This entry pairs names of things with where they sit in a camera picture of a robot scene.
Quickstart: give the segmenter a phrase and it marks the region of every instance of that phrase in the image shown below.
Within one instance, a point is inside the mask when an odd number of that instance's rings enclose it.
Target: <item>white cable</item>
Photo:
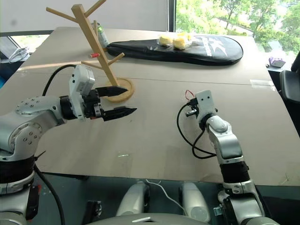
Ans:
[[[150,181],[148,181],[147,179],[146,179],[146,181],[147,181],[149,184],[154,184],[154,185],[159,186],[159,187],[163,190],[165,196],[166,196],[169,200],[171,200],[172,202],[174,202],[176,205],[178,205],[180,208],[182,208],[182,210],[183,210],[183,212],[184,212],[185,215],[188,215],[187,212],[186,212],[186,210],[185,210],[185,209],[184,209],[177,201],[175,201],[174,199],[172,199],[172,198],[166,193],[166,191],[165,191],[165,189],[164,189],[163,186],[161,186],[160,184],[157,184],[157,183],[150,182]]]

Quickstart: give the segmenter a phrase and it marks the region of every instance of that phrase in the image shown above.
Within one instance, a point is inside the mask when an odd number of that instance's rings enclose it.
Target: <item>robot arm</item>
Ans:
[[[105,111],[100,97],[119,95],[127,90],[121,87],[92,90],[94,83],[92,71],[77,65],[69,82],[70,96],[28,98],[14,111],[0,116],[0,222],[4,212],[26,214],[34,177],[34,154],[47,130],[67,120],[103,118],[107,121],[136,110],[118,107]]]
[[[189,103],[192,111],[188,112],[187,116],[197,116],[200,128],[207,130],[216,151],[224,180],[225,193],[221,208],[226,220],[232,225],[260,225],[262,221],[277,225],[264,217],[263,205],[248,174],[248,166],[244,161],[239,141],[232,132],[232,126],[217,116],[211,92],[201,91],[195,97]]]

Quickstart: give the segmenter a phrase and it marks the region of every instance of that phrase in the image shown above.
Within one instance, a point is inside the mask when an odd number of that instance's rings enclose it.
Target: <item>wooden mug tree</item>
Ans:
[[[126,88],[128,91],[126,91],[125,93],[118,95],[118,96],[108,98],[110,101],[113,101],[113,102],[121,102],[121,101],[125,101],[125,100],[129,99],[132,96],[132,94],[134,92],[134,86],[126,78],[116,78],[110,69],[110,65],[113,64],[114,62],[116,62],[117,60],[121,59],[124,56],[124,53],[119,54],[113,60],[109,61],[105,55],[103,48],[101,47],[101,45],[99,43],[97,21],[94,20],[94,28],[93,28],[88,19],[89,15],[91,15],[105,1],[106,0],[99,0],[87,11],[84,11],[84,8],[81,4],[73,5],[71,10],[72,10],[75,18],[72,16],[69,16],[67,14],[64,14],[62,12],[56,11],[49,7],[46,8],[46,11],[79,24],[86,39],[88,40],[93,52],[98,53],[97,59],[101,66],[96,66],[94,64],[91,64],[91,63],[88,63],[85,61],[82,61],[81,63],[85,64],[87,66],[91,66],[91,67],[95,67],[95,68],[104,70],[111,85],[122,86],[122,87]]]

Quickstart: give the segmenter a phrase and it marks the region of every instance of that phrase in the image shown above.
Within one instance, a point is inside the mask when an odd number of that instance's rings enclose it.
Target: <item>chair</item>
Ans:
[[[282,71],[279,79],[283,100],[300,104],[300,52],[292,64],[291,71]]]

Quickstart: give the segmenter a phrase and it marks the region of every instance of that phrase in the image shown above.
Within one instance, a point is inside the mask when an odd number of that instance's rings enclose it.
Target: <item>wall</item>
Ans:
[[[85,10],[97,0],[0,0],[0,32],[53,30],[78,24],[46,12],[50,7],[73,16],[73,4]],[[167,30],[166,0],[107,0],[89,16],[106,28]]]

